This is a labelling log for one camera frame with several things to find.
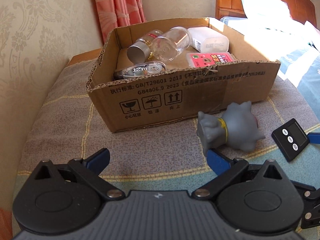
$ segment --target cardboard box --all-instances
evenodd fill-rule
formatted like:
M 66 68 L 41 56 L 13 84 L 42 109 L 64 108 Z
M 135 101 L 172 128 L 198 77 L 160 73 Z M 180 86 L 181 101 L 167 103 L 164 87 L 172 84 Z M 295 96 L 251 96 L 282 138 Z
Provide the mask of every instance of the cardboard box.
M 175 26 L 207 26 L 229 38 L 229 52 L 238 61 L 213 67 L 189 68 L 180 54 L 161 74 L 113 81 L 115 70 L 132 65 L 126 48 L 148 31 Z M 198 111 L 216 113 L 230 103 L 264 100 L 280 62 L 268 61 L 244 36 L 214 18 L 168 19 L 114 29 L 94 64 L 86 90 L 112 132 L 180 121 Z

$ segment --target clear plastic bottle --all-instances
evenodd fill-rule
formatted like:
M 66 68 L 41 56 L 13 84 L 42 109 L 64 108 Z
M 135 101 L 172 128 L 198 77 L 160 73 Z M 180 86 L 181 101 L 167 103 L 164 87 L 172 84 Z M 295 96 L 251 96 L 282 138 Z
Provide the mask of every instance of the clear plastic bottle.
M 169 61 L 175 59 L 190 43 L 191 35 L 188 30 L 174 27 L 152 41 L 151 51 L 160 61 Z
M 163 34 L 162 31 L 153 30 L 137 39 L 136 42 L 127 49 L 128 59 L 134 64 L 144 63 L 147 59 L 150 59 L 152 57 L 150 49 L 151 43 L 161 34 Z

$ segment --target white container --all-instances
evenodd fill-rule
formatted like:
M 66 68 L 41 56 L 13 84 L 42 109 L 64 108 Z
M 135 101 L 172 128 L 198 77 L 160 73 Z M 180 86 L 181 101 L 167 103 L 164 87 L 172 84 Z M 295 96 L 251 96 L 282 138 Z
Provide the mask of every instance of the white container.
M 228 52 L 229 39 L 208 27 L 188 29 L 191 35 L 191 46 L 201 53 Z

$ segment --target pink curtain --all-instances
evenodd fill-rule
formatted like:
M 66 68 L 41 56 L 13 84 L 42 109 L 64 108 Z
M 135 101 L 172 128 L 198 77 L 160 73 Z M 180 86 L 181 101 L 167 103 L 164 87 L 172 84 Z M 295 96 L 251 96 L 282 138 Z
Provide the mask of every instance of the pink curtain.
M 96 0 L 103 41 L 116 27 L 146 22 L 141 0 Z

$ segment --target gray toy figure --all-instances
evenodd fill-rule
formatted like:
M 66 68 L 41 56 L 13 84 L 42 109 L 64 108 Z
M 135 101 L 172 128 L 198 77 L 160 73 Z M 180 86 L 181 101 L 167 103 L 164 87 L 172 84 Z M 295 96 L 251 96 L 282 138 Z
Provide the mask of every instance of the gray toy figure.
M 256 142 L 265 138 L 258 130 L 257 119 L 251 113 L 250 101 L 241 105 L 231 103 L 221 118 L 198 112 L 197 135 L 200 137 L 204 156 L 207 156 L 209 149 L 223 144 L 251 152 L 255 149 Z

